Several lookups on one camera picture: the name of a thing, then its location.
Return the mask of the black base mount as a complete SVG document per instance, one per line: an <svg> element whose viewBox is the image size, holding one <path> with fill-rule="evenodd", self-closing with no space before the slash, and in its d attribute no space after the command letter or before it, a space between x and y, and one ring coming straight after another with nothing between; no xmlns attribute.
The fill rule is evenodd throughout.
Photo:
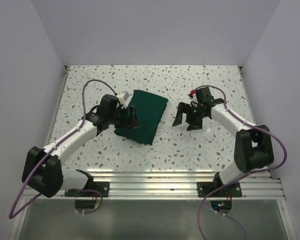
<svg viewBox="0 0 300 240"><path fill-rule="evenodd" d="M198 197L205 198L208 195L211 208L222 214L228 214L232 210L233 198L243 196L239 182L224 187L218 173L213 181L199 181L196 186Z"/></svg>
<svg viewBox="0 0 300 240"><path fill-rule="evenodd" d="M108 181L92 181L84 189L69 189L65 197L75 198L74 207L77 212L91 214L102 205L103 198L109 196L110 183Z"/></svg>

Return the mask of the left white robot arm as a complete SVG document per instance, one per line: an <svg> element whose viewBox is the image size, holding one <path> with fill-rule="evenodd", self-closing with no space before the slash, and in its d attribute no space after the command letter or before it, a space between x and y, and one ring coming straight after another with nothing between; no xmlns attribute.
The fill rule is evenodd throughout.
<svg viewBox="0 0 300 240"><path fill-rule="evenodd" d="M141 127L136 108L128 104L129 93L106 94L98 105L84 111L78 124L58 140L43 148L31 148L26 157L21 180L25 186L51 198L61 190L95 194L94 178L84 170L68 170L66 161L86 142L100 135L109 126L123 129Z"/></svg>

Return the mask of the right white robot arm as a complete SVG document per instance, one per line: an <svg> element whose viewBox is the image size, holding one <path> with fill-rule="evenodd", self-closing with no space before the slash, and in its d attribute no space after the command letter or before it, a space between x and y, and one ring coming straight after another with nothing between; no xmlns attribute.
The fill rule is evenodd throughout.
<svg viewBox="0 0 300 240"><path fill-rule="evenodd" d="M235 139L233 161L215 174L212 189L217 196L225 196L231 185L245 174L262 169L274 162L274 153L269 128L255 125L242 118L227 106L226 97L214 98L212 86L197 87L189 93L190 103L180 102L173 126L182 123L183 116L187 130L200 130L204 118L222 125Z"/></svg>

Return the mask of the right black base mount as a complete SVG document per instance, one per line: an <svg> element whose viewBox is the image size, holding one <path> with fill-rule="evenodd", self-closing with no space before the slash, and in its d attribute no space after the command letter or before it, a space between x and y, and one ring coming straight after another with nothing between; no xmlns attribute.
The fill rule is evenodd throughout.
<svg viewBox="0 0 300 240"><path fill-rule="evenodd" d="M228 214L232 210L233 198L243 196L239 182L224 187L218 173L213 181L199 181L196 186L198 197L205 198L208 195L211 208L222 214Z"/></svg>

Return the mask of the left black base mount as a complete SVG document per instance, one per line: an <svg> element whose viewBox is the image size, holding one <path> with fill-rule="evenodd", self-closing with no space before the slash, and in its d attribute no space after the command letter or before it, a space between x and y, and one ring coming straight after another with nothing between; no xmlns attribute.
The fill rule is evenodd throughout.
<svg viewBox="0 0 300 240"><path fill-rule="evenodd" d="M109 196L110 183L108 181L92 181L84 189L69 189L65 197L75 198L74 207L77 212L91 214L102 205L103 198Z"/></svg>

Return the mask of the green surgical drape cloth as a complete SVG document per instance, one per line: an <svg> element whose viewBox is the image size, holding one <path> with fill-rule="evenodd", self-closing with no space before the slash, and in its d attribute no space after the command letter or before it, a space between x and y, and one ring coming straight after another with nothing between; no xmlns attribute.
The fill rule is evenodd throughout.
<svg viewBox="0 0 300 240"><path fill-rule="evenodd" d="M167 98L160 95L135 90L129 105L135 107L136 116L141 127L133 129L117 128L114 133L139 144L152 145L168 101Z"/></svg>

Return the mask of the aluminium rail frame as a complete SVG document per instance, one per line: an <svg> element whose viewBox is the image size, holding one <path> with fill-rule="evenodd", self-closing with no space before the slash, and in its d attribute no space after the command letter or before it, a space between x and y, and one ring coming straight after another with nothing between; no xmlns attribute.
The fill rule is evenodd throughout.
<svg viewBox="0 0 300 240"><path fill-rule="evenodd" d="M253 121L235 65L71 65L54 114L47 144L56 141L105 94L143 90L168 99L152 145L118 136L110 127L81 146L64 164L96 182L109 182L108 197L91 214L75 210L64 191L38 196L16 218L13 240L292 240L285 194L269 172L240 182L242 197L229 214L216 213L198 197L197 182L212 181L233 160L235 140L218 122L204 119L201 130L172 126L179 102L211 85L215 98Z"/></svg>

